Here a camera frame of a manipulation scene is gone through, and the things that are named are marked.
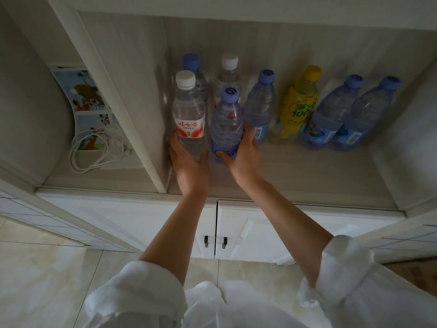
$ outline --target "bottle cap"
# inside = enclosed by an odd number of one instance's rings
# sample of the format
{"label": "bottle cap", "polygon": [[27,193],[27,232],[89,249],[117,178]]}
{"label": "bottle cap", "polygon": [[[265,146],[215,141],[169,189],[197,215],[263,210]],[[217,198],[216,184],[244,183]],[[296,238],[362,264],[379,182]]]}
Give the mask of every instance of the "bottle cap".
{"label": "bottle cap", "polygon": [[181,70],[176,74],[176,84],[181,90],[190,90],[196,85],[193,71]]}
{"label": "bottle cap", "polygon": [[199,55],[189,53],[182,57],[182,65],[184,70],[196,72],[200,69]]}
{"label": "bottle cap", "polygon": [[261,70],[258,76],[259,82],[263,84],[272,84],[274,82],[275,73],[272,70]]}
{"label": "bottle cap", "polygon": [[360,75],[349,75],[344,81],[344,85],[353,90],[357,90],[363,85],[363,77]]}
{"label": "bottle cap", "polygon": [[309,82],[317,82],[321,73],[322,68],[317,65],[309,65],[306,67],[305,71],[303,71],[303,78]]}
{"label": "bottle cap", "polygon": [[238,65],[238,55],[235,53],[225,53],[221,56],[221,66],[226,70],[233,70]]}
{"label": "bottle cap", "polygon": [[390,91],[396,91],[401,85],[401,80],[398,77],[388,76],[383,78],[383,80],[379,83],[379,86]]}
{"label": "bottle cap", "polygon": [[233,104],[238,101],[240,93],[234,87],[226,87],[221,92],[221,99],[227,104]]}

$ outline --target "cabinet door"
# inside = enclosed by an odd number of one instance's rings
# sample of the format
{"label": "cabinet door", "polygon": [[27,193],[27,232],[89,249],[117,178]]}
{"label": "cabinet door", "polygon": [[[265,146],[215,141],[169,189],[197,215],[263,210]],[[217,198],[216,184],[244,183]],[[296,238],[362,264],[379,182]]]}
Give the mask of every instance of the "cabinet door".
{"label": "cabinet door", "polygon": [[[149,245],[181,199],[159,195],[46,189],[41,189],[37,194],[141,251]],[[216,204],[214,199],[208,199],[205,204],[194,239],[192,257],[214,257]]]}
{"label": "cabinet door", "polygon": [[[333,235],[356,237],[405,219],[402,212],[298,205]],[[216,258],[292,263],[267,217],[254,202],[219,200]]]}

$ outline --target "hand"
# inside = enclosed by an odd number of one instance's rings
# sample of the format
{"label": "hand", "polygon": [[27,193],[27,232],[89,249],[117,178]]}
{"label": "hand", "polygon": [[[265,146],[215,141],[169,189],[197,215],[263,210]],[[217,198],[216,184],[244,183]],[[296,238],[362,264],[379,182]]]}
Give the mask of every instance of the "hand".
{"label": "hand", "polygon": [[254,128],[248,123],[244,123],[244,135],[235,159],[223,151],[218,151],[216,154],[222,158],[235,181],[243,190],[262,179],[258,171],[259,149],[254,138]]}
{"label": "hand", "polygon": [[208,150],[203,151],[197,161],[184,149],[174,131],[170,137],[169,153],[182,194],[206,198],[209,192]]}

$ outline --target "white sleeve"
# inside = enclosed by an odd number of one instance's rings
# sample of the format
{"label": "white sleeve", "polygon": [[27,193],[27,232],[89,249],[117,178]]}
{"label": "white sleeve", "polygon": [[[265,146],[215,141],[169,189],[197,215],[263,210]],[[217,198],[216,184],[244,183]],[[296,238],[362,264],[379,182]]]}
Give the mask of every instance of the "white sleeve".
{"label": "white sleeve", "polygon": [[85,300],[86,328],[180,327],[187,309],[183,286],[168,270],[132,261]]}
{"label": "white sleeve", "polygon": [[319,302],[334,328],[437,327],[437,298],[377,264],[373,252],[336,236],[322,253],[315,289],[304,279],[300,302]]}

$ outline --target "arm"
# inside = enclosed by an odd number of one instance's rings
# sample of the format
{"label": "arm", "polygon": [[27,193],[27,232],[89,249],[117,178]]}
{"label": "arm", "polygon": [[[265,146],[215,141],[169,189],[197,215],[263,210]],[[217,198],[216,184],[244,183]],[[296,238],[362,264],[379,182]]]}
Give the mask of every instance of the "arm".
{"label": "arm", "polygon": [[236,159],[217,153],[229,167],[237,184],[263,210],[288,252],[302,269],[311,287],[315,287],[322,252],[333,238],[328,231],[284,198],[259,174],[259,150],[254,129],[245,132]]}
{"label": "arm", "polygon": [[197,224],[209,191],[208,152],[203,152],[196,161],[174,132],[170,139],[170,159],[183,198],[139,260],[166,268],[183,285]]}

